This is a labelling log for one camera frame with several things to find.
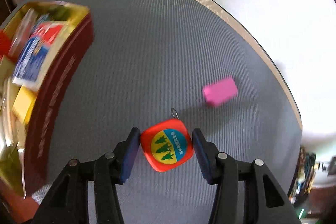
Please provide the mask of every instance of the pink block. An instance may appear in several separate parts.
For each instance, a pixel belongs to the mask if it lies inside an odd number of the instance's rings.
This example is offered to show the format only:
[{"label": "pink block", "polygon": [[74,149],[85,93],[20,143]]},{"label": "pink block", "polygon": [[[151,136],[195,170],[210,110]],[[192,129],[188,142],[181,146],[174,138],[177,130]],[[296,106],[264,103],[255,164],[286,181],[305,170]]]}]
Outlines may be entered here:
[{"label": "pink block", "polygon": [[212,106],[220,106],[238,94],[238,89],[232,77],[203,87],[205,101]]}]

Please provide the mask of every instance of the yellow label section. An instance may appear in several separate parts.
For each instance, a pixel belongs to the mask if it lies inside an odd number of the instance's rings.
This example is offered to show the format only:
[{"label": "yellow label section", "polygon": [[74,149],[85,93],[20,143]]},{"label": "yellow label section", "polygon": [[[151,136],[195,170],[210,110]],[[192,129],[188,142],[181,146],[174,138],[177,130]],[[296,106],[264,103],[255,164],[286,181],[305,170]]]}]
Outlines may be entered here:
[{"label": "yellow label section", "polygon": [[174,164],[177,162],[173,144],[164,131],[160,131],[152,139],[151,151],[154,158],[160,163]]}]

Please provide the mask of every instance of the green pine tree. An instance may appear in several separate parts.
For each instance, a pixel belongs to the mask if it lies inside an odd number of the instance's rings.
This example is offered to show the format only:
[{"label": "green pine tree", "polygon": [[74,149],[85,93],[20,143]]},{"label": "green pine tree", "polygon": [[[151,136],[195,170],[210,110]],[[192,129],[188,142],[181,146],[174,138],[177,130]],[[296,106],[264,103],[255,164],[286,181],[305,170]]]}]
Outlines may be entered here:
[{"label": "green pine tree", "polygon": [[156,150],[156,153],[162,153],[162,152],[168,152],[170,150],[171,145],[168,145],[168,143],[165,143],[163,146],[161,146],[158,150]]},{"label": "green pine tree", "polygon": [[169,152],[169,153],[165,154],[161,159],[162,160],[171,160],[173,158],[172,156],[174,156],[174,154],[171,154]]},{"label": "green pine tree", "polygon": [[165,136],[162,135],[160,138],[158,138],[158,139],[156,140],[155,143],[165,143],[165,142],[167,142],[167,141],[166,141],[166,138],[165,138]]}]

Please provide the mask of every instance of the yellow eraser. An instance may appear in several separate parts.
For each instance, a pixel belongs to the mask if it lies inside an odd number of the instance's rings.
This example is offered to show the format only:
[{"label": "yellow eraser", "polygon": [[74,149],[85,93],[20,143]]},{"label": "yellow eraser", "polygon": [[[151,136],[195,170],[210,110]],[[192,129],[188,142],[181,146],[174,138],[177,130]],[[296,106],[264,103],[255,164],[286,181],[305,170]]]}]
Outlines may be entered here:
[{"label": "yellow eraser", "polygon": [[28,88],[22,86],[15,99],[12,111],[23,124],[28,124],[32,115],[36,95]]}]

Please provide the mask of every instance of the ribbed gray mat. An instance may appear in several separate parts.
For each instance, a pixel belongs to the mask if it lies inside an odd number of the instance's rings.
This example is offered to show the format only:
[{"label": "ribbed gray mat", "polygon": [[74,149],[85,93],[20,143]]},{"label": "ribbed gray mat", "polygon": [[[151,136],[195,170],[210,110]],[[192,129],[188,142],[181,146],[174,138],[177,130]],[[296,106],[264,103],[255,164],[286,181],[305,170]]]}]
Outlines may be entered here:
[{"label": "ribbed gray mat", "polygon": [[[301,130],[270,69],[228,24],[195,0],[63,1],[90,7],[95,39],[56,119],[49,183],[68,160],[95,160],[125,140],[132,127],[144,130],[170,118],[174,107],[190,132],[201,128],[208,141],[237,160],[264,159],[288,190]],[[238,97],[206,107],[202,87],[228,75]],[[207,223],[214,192],[195,156],[158,173],[141,148],[130,179],[118,187],[126,224]],[[89,199],[95,223],[92,193]],[[240,217],[242,207],[241,192]]]}]

